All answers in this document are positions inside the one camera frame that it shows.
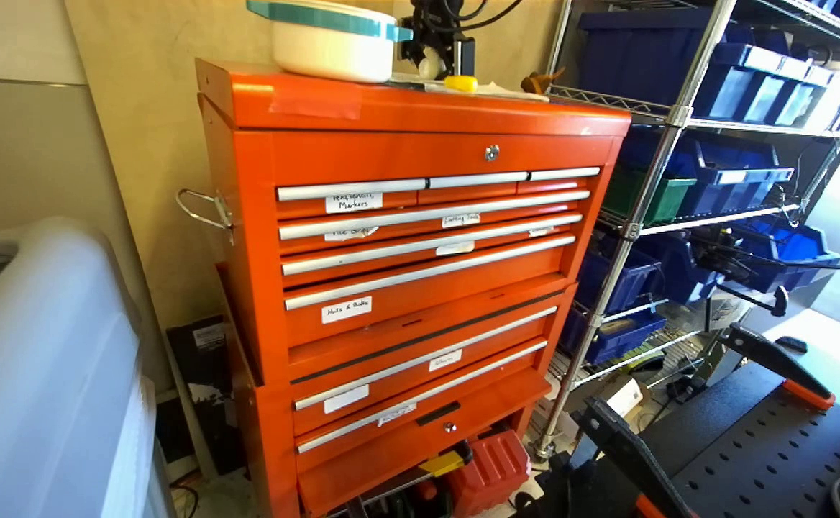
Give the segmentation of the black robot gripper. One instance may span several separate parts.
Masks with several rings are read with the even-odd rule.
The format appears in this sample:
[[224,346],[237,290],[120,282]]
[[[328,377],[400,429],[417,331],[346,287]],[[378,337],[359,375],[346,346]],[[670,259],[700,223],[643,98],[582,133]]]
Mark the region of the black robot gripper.
[[474,71],[474,41],[464,28],[464,0],[412,0],[412,13],[402,21],[414,36],[402,45],[402,58],[417,62],[424,49],[434,49],[446,74]]

